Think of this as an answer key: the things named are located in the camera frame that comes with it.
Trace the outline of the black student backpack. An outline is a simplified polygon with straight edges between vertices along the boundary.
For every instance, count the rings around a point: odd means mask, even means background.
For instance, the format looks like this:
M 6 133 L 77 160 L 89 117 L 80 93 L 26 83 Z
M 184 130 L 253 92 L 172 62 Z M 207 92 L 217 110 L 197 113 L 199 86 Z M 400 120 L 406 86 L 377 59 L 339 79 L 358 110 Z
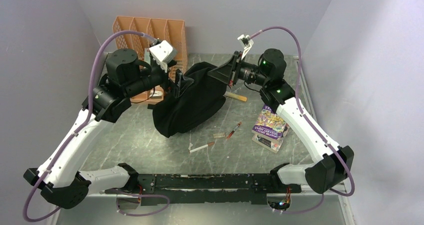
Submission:
M 167 94 L 154 105 L 152 118 L 156 130 L 169 138 L 177 133 L 187 133 L 215 115 L 225 104 L 226 85 L 208 76 L 216 66 L 208 62 L 194 64 L 184 74 L 194 83 L 180 96 Z

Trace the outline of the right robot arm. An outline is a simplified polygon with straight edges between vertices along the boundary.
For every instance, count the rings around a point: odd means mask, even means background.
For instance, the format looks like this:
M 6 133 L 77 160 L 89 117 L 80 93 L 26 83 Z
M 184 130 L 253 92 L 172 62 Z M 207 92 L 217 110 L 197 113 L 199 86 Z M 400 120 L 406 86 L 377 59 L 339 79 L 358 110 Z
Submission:
M 265 50 L 257 64 L 244 61 L 242 53 L 235 51 L 229 61 L 207 74 L 229 87 L 238 80 L 260 86 L 264 104 L 287 122 L 305 145 L 312 163 L 280 166 L 269 182 L 275 192 L 282 192 L 289 184 L 308 185 L 317 194 L 333 191 L 335 185 L 351 177 L 354 151 L 330 138 L 308 113 L 284 80 L 286 67 L 283 53 L 275 48 Z

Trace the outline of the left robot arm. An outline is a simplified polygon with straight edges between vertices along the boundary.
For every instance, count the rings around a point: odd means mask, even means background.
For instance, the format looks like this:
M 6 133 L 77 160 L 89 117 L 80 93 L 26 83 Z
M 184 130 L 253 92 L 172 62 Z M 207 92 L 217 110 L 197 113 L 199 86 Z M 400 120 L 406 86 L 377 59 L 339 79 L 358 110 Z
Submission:
M 38 168 L 29 168 L 24 179 L 50 204 L 71 209 L 86 196 L 109 189 L 132 193 L 139 174 L 127 163 L 102 170 L 82 171 L 94 143 L 131 107 L 131 98 L 157 86 L 170 88 L 170 68 L 177 51 L 164 45 L 149 49 L 150 62 L 130 48 L 121 48 L 105 60 L 106 74 L 89 89 L 77 119 L 66 138 Z

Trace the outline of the yellow highlighter pen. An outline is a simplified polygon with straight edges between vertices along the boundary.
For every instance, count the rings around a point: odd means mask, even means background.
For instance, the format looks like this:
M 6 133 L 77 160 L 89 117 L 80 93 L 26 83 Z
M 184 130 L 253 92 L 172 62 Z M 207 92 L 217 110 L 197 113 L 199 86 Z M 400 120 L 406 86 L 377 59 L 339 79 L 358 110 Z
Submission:
M 242 102 L 246 102 L 248 100 L 248 98 L 245 97 L 245 96 L 238 95 L 238 94 L 228 92 L 228 91 L 226 91 L 224 95 L 228 98 L 236 99 L 236 100 L 242 101 Z

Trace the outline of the peach plastic desk organizer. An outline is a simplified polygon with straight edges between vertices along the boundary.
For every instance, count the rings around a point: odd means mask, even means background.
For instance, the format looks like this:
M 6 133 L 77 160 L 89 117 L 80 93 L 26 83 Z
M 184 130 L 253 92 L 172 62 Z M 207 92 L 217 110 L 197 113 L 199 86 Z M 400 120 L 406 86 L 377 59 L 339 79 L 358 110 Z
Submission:
M 117 33 L 124 30 L 141 32 L 153 38 L 165 40 L 177 50 L 177 55 L 174 58 L 177 64 L 171 67 L 168 72 L 168 76 L 172 80 L 175 80 L 177 70 L 180 70 L 182 73 L 187 71 L 188 51 L 184 20 L 117 16 L 112 25 L 112 31 Z M 133 49 L 136 51 L 140 60 L 147 63 L 150 62 L 149 47 L 151 46 L 151 42 L 146 38 L 126 34 L 115 39 L 115 43 L 118 49 Z

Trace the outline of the small brown eraser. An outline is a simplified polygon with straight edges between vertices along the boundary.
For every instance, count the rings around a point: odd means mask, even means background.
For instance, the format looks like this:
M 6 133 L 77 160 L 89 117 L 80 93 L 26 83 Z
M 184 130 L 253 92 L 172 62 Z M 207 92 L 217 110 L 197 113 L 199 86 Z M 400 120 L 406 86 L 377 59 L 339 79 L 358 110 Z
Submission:
M 218 138 L 225 138 L 226 134 L 224 132 L 220 132 L 220 133 L 214 133 L 213 134 L 213 138 L 214 139 L 218 139 Z

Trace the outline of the red pen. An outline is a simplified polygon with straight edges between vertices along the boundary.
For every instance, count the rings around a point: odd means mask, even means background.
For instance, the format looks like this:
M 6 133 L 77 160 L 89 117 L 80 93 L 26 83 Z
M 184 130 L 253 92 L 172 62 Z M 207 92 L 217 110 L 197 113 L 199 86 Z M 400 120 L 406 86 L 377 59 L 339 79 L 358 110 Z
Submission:
M 242 122 L 241 121 L 239 121 L 238 123 L 237 123 L 237 125 L 232 129 L 232 131 L 228 134 L 228 136 L 225 138 L 225 140 L 226 141 L 228 141 L 230 138 L 231 138 L 231 136 L 235 133 L 235 131 L 241 126 L 241 124 L 242 124 Z

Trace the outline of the white brown pen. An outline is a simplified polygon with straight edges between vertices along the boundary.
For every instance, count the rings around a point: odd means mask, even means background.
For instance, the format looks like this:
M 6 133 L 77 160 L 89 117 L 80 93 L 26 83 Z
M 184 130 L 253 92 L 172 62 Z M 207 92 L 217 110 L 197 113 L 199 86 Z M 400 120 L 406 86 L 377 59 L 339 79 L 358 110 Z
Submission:
M 199 147 L 196 147 L 196 148 L 190 149 L 190 150 L 189 150 L 189 153 L 191 154 L 191 153 L 194 153 L 194 152 L 197 152 L 197 151 L 200 151 L 200 150 L 206 149 L 206 148 L 208 148 L 208 147 L 212 147 L 214 144 L 215 144 L 215 142 L 209 142 L 209 143 L 207 143 L 207 144 L 205 144 L 205 145 L 202 145 L 202 146 L 199 146 Z

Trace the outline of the purple storey treehouse book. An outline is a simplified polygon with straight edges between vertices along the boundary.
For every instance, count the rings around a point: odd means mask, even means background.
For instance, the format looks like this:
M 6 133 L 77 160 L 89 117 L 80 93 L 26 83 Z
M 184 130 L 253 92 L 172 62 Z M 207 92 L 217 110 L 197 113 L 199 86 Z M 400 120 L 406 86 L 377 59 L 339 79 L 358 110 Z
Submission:
M 289 128 L 285 120 L 264 104 L 252 127 L 252 133 L 271 141 L 277 141 L 286 136 Z

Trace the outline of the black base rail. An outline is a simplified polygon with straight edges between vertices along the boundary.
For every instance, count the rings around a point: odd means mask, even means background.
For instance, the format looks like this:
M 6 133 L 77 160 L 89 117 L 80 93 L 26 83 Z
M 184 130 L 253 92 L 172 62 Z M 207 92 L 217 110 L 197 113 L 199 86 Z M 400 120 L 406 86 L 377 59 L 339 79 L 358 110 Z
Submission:
M 269 194 L 301 193 L 298 184 L 283 184 L 271 173 L 139 174 L 122 191 L 154 195 L 142 206 L 165 204 L 238 203 L 267 204 Z

